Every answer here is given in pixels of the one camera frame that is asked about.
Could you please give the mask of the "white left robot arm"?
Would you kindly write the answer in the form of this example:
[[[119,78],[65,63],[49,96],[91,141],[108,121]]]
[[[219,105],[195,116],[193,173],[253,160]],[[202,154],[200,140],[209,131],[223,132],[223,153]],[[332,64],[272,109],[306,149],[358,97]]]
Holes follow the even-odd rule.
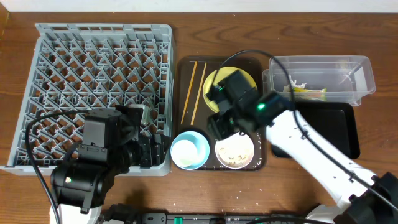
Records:
[[[83,139],[72,144],[50,181],[61,223],[96,223],[118,175],[158,175],[169,164],[170,137],[140,131],[145,106],[89,110]]]

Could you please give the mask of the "white paper napkin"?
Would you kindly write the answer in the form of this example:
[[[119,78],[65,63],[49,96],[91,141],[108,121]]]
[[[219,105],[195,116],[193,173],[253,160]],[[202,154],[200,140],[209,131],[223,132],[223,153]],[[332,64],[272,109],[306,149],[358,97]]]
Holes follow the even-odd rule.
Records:
[[[302,84],[297,84],[297,80],[296,79],[292,79],[292,76],[289,75],[289,81],[292,84],[292,88],[294,89],[294,91],[302,91],[305,89],[306,84],[307,83],[302,83]],[[290,92],[290,85],[286,85],[283,87],[283,92]]]

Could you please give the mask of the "white bowl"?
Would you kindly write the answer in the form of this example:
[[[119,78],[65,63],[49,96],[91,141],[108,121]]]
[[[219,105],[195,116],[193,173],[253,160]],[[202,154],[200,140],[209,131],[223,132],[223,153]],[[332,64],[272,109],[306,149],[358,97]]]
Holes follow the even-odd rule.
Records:
[[[217,159],[230,169],[246,167],[252,161],[254,152],[254,143],[247,134],[236,133],[215,143]]]

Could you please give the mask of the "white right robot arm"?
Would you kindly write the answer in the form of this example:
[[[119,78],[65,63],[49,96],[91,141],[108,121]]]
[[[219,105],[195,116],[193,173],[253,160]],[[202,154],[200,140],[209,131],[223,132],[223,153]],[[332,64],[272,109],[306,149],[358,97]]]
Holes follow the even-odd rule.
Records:
[[[314,130],[293,100],[275,92],[260,95],[235,70],[212,80],[206,97],[219,111],[208,118],[217,140],[261,128],[267,140],[300,164],[329,193],[336,205],[320,205],[294,223],[397,223],[397,177],[378,177],[355,163]]]

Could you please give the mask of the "light blue bowl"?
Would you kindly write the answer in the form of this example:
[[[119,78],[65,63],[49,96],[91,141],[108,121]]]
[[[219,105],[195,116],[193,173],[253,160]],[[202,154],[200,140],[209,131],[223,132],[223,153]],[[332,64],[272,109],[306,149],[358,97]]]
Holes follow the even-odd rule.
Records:
[[[184,170],[197,170],[208,160],[210,144],[201,133],[185,131],[172,141],[170,154],[177,167]]]

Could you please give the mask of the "green vegetable scrap wrapper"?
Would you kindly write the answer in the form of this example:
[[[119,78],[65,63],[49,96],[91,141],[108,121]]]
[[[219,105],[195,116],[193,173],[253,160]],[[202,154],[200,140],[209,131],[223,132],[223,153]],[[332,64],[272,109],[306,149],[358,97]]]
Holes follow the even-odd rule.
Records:
[[[326,88],[319,90],[310,90],[310,89],[295,87],[294,93],[297,95],[298,98],[303,100],[319,100],[319,101],[326,100]]]

